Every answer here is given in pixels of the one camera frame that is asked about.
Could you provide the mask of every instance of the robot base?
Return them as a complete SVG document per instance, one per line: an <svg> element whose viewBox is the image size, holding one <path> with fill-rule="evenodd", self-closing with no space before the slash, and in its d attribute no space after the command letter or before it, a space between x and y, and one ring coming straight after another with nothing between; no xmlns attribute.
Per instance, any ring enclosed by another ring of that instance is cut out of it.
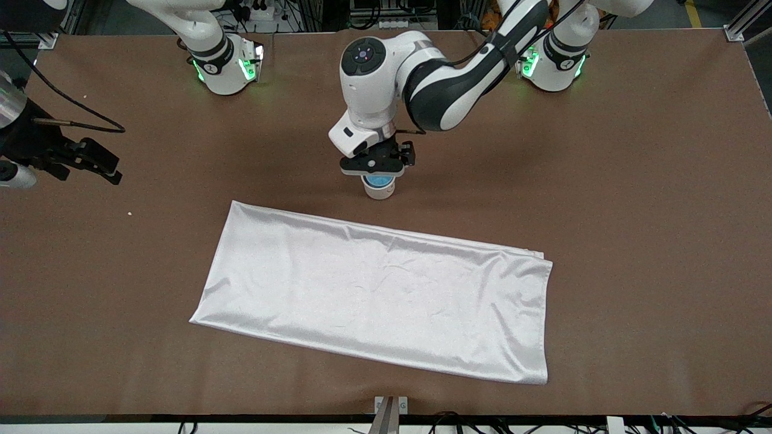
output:
<svg viewBox="0 0 772 434"><path fill-rule="evenodd" d="M541 90L547 92L566 90L581 74L581 67L587 57L582 56L576 63L571 61L572 64L567 70L560 70L543 54L545 39L540 39L534 47L523 54L525 60L520 63L520 73Z"/></svg>
<svg viewBox="0 0 772 434"><path fill-rule="evenodd" d="M208 73L205 68L194 66L198 71L198 79L218 95L233 95L260 75L262 61L262 46L255 47L253 41L236 34L227 35L233 43L233 56L217 74Z"/></svg>

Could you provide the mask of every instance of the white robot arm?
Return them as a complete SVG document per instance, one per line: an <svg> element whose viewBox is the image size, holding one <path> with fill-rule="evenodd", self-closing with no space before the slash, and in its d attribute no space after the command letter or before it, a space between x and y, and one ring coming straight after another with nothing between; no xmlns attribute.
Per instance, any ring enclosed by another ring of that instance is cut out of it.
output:
<svg viewBox="0 0 772 434"><path fill-rule="evenodd" d="M422 130L447 131L457 126L515 66L547 20L547 0L513 4L502 0L502 10L508 12L499 28L458 69L421 32L352 42L340 61L348 110L329 133L346 156L341 160L343 172L399 176L405 165L411 165L411 146L394 140L392 120L399 98Z"/></svg>
<svg viewBox="0 0 772 434"><path fill-rule="evenodd" d="M653 0L587 0L579 5L580 1L562 0L558 19L564 21L526 53L521 72L542 90L564 90L581 74L587 46L598 32L598 9L631 18L645 11Z"/></svg>
<svg viewBox="0 0 772 434"><path fill-rule="evenodd" d="M193 57L198 78L218 95L239 92L259 75L262 46L223 32L210 12L225 0L128 0L160 19L180 37Z"/></svg>

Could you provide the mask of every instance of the metal frame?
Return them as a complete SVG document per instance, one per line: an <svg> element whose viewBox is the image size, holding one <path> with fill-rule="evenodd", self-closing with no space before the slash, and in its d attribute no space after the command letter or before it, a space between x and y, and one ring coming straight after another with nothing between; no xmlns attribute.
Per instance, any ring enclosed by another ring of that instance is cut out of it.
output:
<svg viewBox="0 0 772 434"><path fill-rule="evenodd" d="M729 24L724 25L723 29L726 40L730 42L744 41L743 32L748 30L748 27L764 14L770 6L772 6L772 0L751 0Z"/></svg>

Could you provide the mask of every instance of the floor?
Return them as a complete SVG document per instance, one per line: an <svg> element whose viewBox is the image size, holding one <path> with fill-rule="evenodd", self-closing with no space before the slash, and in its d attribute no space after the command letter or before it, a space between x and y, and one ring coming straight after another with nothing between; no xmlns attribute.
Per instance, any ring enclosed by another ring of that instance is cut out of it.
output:
<svg viewBox="0 0 772 434"><path fill-rule="evenodd" d="M727 24L748 0L689 0L680 5L676 0L654 0L641 15L619 18L614 29L683 29L720 27ZM90 35L170 35L172 31L152 15L137 9L126 0L98 0L86 20ZM746 40L772 26L772 12L764 14L745 32ZM746 45L751 65L767 100L772 99L772 37ZM35 50L27 50L34 56ZM0 66L11 78L25 80L29 68L10 49L0 50Z"/></svg>

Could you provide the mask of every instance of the satin fabric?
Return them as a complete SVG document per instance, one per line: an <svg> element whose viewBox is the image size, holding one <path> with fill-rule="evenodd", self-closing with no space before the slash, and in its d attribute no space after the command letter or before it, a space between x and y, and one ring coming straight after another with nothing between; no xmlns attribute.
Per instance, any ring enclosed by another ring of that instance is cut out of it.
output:
<svg viewBox="0 0 772 434"><path fill-rule="evenodd" d="M190 321L540 385L551 269L542 253L525 249L233 202Z"/></svg>

